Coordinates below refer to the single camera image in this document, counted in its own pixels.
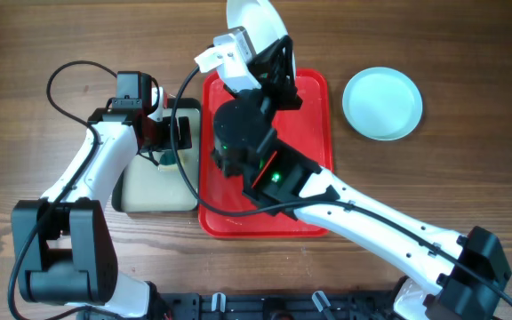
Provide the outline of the white round plate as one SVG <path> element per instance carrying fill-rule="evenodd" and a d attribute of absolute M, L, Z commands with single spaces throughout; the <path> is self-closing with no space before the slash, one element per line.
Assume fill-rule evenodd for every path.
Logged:
<path fill-rule="evenodd" d="M 229 29 L 246 29 L 256 55 L 288 35 L 284 22 L 269 0 L 227 0 L 226 17 Z"/>

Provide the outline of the light blue plate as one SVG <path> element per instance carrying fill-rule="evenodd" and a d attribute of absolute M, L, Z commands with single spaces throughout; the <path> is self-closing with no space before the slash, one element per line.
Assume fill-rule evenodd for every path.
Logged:
<path fill-rule="evenodd" d="M 348 123 L 372 140 L 400 140 L 412 133 L 423 115 L 417 85 L 404 73 L 387 67 L 367 68 L 346 84 L 341 107 Z"/>

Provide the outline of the green and yellow sponge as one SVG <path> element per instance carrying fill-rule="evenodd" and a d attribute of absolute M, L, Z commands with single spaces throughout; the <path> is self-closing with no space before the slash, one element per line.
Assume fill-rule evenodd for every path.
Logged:
<path fill-rule="evenodd" d="M 178 170 L 175 156 L 171 150 L 162 152 L 158 163 L 159 165 L 157 168 L 160 172 L 172 172 Z"/>

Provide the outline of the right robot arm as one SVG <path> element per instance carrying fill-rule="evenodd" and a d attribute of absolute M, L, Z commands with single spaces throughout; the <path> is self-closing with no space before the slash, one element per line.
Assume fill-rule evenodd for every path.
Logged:
<path fill-rule="evenodd" d="M 348 186 L 278 138 L 277 112 L 297 110 L 292 40 L 255 50 L 237 29 L 218 36 L 202 70 L 215 69 L 232 100 L 213 120 L 212 157 L 262 212 L 326 228 L 405 273 L 393 310 L 405 319 L 489 319 L 512 272 L 496 235 L 467 235 L 413 219 Z"/>

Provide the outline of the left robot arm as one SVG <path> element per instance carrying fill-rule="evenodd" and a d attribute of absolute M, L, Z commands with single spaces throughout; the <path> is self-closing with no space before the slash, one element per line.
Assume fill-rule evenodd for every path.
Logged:
<path fill-rule="evenodd" d="M 86 140 L 67 170 L 37 200 L 12 210 L 15 262 L 7 303 L 22 317 L 26 302 L 70 306 L 71 313 L 114 319 L 169 319 L 150 282 L 118 269 L 104 208 L 125 167 L 144 147 L 164 140 L 149 114 L 163 106 L 153 98 L 156 80 L 139 71 L 116 73 L 116 95 L 83 122 Z"/>

